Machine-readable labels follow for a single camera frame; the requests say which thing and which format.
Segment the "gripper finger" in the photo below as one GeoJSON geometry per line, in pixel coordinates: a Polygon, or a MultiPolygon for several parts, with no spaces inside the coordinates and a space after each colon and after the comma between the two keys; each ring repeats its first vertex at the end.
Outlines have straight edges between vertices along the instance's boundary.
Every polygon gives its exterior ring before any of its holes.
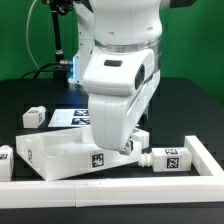
{"type": "Polygon", "coordinates": [[[125,144],[125,147],[122,150],[119,151],[119,153],[122,154],[122,155],[130,155],[132,151],[133,151],[133,141],[129,140],[125,144]]]}

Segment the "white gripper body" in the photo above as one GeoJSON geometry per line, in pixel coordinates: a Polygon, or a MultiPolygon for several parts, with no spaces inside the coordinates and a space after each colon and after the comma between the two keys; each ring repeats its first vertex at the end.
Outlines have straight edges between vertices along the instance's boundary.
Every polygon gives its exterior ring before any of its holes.
{"type": "Polygon", "coordinates": [[[95,144],[103,149],[123,151],[159,84],[154,73],[140,90],[128,97],[89,95],[88,110],[95,144]]]}

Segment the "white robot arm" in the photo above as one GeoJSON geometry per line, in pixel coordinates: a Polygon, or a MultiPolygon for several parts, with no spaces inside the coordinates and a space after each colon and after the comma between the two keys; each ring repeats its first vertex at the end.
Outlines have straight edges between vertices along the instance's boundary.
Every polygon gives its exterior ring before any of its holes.
{"type": "Polygon", "coordinates": [[[94,143],[130,154],[160,82],[160,11],[197,0],[74,0],[79,50],[69,84],[88,94],[94,143]]]}

